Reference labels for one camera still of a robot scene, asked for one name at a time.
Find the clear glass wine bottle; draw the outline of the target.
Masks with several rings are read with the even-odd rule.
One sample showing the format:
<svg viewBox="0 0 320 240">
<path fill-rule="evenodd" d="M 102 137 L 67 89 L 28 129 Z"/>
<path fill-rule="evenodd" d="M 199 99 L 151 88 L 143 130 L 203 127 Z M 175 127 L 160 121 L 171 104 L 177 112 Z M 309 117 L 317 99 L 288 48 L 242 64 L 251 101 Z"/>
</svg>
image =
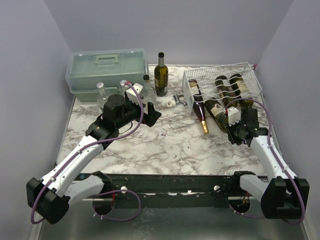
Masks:
<svg viewBox="0 0 320 240">
<path fill-rule="evenodd" d="M 151 86 L 149 75 L 143 76 L 143 89 L 142 89 L 142 103 L 145 105 L 144 111 L 148 112 L 148 103 L 152 103 L 153 107 L 157 109 L 157 96 L 155 89 Z"/>
</svg>

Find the dark green bottle black neck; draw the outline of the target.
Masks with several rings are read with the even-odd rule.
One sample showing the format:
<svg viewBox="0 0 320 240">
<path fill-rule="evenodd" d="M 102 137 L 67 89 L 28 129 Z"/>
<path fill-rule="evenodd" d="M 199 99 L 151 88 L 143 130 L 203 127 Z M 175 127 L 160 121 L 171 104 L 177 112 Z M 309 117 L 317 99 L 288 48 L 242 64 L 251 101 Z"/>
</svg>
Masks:
<svg viewBox="0 0 320 240">
<path fill-rule="evenodd" d="M 204 106 L 215 123 L 218 125 L 219 129 L 222 132 L 227 133 L 226 125 L 228 124 L 228 118 L 225 115 L 224 108 L 218 102 L 218 100 L 214 97 L 211 97 L 204 102 Z"/>
</svg>

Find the clear bottle dark label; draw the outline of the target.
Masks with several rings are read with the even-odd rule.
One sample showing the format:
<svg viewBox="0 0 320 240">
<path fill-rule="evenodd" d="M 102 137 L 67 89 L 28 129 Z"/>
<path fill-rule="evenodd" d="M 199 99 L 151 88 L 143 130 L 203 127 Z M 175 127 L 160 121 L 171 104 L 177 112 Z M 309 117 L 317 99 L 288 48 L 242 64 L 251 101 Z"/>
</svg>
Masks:
<svg viewBox="0 0 320 240">
<path fill-rule="evenodd" d="M 127 82 L 128 82 L 127 80 L 123 79 L 119 83 L 120 84 L 120 89 L 121 89 L 120 92 L 121 92 L 122 95 L 125 95 L 126 90 L 129 88 L 129 86 L 126 85 Z"/>
</svg>

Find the dark green brown-label wine bottle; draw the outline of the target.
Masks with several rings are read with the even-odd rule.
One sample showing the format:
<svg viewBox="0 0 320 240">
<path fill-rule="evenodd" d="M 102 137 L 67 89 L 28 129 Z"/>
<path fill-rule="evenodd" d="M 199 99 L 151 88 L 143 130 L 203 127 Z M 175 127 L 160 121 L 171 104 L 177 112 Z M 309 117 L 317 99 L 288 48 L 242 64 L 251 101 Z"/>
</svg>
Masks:
<svg viewBox="0 0 320 240">
<path fill-rule="evenodd" d="M 165 54 L 158 53 L 158 65 L 154 68 L 154 84 L 156 95 L 164 97 L 168 92 L 168 67 L 164 63 Z"/>
</svg>

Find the olive bottle silver cap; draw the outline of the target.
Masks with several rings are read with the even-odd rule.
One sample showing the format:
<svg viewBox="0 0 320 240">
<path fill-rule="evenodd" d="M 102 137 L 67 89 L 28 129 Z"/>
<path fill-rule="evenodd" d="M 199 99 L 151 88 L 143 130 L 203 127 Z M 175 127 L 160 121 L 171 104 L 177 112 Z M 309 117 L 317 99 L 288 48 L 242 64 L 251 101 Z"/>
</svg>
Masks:
<svg viewBox="0 0 320 240">
<path fill-rule="evenodd" d="M 232 88 L 224 84 L 224 80 L 227 80 L 227 77 L 224 75 L 220 75 L 215 79 L 214 83 L 217 87 L 217 91 L 219 93 L 221 101 L 226 107 L 231 101 L 235 99 L 235 95 Z"/>
</svg>

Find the clear bottle red cap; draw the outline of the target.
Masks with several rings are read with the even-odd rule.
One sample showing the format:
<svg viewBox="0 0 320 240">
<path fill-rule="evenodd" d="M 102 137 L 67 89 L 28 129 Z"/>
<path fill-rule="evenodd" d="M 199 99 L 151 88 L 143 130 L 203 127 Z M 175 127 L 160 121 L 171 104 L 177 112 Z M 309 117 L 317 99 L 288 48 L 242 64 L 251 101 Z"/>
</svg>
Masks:
<svg viewBox="0 0 320 240">
<path fill-rule="evenodd" d="M 104 109 L 104 104 L 108 101 L 108 98 L 113 94 L 110 89 L 106 88 L 103 82 L 96 84 L 98 89 L 97 103 L 101 110 Z"/>
</svg>

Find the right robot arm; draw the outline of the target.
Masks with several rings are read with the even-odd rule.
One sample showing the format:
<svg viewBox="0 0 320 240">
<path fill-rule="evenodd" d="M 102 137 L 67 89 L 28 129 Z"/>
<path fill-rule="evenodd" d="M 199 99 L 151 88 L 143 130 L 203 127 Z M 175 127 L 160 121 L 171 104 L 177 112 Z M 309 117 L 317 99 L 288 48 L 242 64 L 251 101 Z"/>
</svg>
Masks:
<svg viewBox="0 0 320 240">
<path fill-rule="evenodd" d="M 285 163 L 274 145 L 274 140 L 265 127 L 259 126 L 258 111 L 255 108 L 226 110 L 226 130 L 232 144 L 246 144 L 253 149 L 266 173 L 263 182 L 253 173 L 240 173 L 230 183 L 230 191 L 241 196 L 245 192 L 260 202 L 267 219 L 298 220 L 304 217 L 310 185 L 305 178 L 299 178 Z"/>
</svg>

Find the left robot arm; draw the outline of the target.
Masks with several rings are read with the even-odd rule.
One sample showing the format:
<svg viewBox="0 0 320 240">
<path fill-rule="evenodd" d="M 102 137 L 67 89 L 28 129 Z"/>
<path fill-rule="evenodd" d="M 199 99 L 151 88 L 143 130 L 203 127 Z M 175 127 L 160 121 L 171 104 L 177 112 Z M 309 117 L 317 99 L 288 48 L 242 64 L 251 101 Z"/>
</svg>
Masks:
<svg viewBox="0 0 320 240">
<path fill-rule="evenodd" d="M 112 142 L 124 138 L 119 129 L 137 121 L 152 127 L 161 117 L 151 102 L 131 101 L 127 96 L 114 94 L 104 104 L 102 114 L 88 127 L 77 147 L 53 170 L 41 179 L 31 178 L 26 184 L 27 203 L 31 210 L 31 223 L 36 225 L 35 213 L 50 224 L 56 224 L 71 204 L 91 196 L 107 197 L 127 193 L 125 187 L 114 189 L 111 179 L 98 171 L 85 180 L 74 182 L 78 174 Z"/>
</svg>

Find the green bottle black cap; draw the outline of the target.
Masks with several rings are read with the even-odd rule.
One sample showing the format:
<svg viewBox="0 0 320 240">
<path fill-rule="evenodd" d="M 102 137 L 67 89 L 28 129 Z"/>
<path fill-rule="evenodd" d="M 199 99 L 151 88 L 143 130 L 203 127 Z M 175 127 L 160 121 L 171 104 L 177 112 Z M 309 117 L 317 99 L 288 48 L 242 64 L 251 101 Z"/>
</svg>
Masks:
<svg viewBox="0 0 320 240">
<path fill-rule="evenodd" d="M 249 93 L 249 89 L 241 74 L 236 73 L 230 76 L 230 86 L 238 99 L 242 99 L 243 93 Z M 239 100 L 239 104 L 243 108 L 251 108 L 254 104 L 251 97 L 244 96 L 244 100 Z"/>
</svg>

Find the red bottle gold foil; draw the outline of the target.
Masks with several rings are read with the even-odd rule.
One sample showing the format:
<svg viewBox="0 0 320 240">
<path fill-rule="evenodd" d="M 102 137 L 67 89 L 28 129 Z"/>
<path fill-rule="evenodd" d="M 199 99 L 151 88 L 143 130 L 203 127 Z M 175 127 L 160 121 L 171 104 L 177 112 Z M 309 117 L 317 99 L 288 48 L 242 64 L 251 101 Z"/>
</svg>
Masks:
<svg viewBox="0 0 320 240">
<path fill-rule="evenodd" d="M 209 129 L 206 122 L 205 105 L 199 84 L 195 79 L 190 79 L 188 82 L 193 97 L 192 109 L 203 128 L 204 134 L 208 134 Z"/>
</svg>

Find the white plastic pipe fitting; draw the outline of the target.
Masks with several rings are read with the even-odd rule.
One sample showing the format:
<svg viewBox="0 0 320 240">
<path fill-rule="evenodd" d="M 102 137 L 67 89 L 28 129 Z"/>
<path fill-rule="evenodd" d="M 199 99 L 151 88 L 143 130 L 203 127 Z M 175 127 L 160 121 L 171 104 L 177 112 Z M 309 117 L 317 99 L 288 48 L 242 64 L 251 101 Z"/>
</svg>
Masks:
<svg viewBox="0 0 320 240">
<path fill-rule="evenodd" d="M 165 103 L 164 103 L 164 106 L 165 106 L 166 108 L 173 108 L 173 107 L 176 106 L 176 102 L 173 101 L 173 100 L 170 100 L 170 101 L 165 102 Z"/>
</svg>

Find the green plastic toolbox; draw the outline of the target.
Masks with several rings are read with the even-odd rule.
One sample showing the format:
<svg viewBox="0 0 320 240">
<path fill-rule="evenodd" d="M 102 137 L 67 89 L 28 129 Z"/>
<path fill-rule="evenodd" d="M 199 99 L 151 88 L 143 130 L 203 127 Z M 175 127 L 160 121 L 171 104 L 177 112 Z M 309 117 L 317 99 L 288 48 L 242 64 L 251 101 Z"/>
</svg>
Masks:
<svg viewBox="0 0 320 240">
<path fill-rule="evenodd" d="M 69 91 L 81 102 L 95 102 L 102 82 L 112 94 L 121 92 L 120 82 L 144 84 L 149 74 L 145 50 L 117 49 L 82 51 L 70 54 L 65 80 Z"/>
</svg>

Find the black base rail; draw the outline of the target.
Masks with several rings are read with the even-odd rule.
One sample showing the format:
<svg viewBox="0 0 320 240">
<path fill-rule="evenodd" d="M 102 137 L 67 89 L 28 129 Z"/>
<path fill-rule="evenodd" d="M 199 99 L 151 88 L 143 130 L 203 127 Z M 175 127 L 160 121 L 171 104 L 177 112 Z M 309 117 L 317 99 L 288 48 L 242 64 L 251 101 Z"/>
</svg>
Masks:
<svg viewBox="0 0 320 240">
<path fill-rule="evenodd" d="M 103 182 L 101 192 L 91 198 L 114 199 L 118 208 L 133 208 L 137 200 L 143 208 L 226 208 L 246 192 L 261 202 L 262 209 L 284 206 L 283 181 L 263 177 L 250 171 L 234 175 L 155 175 L 93 173 Z"/>
</svg>

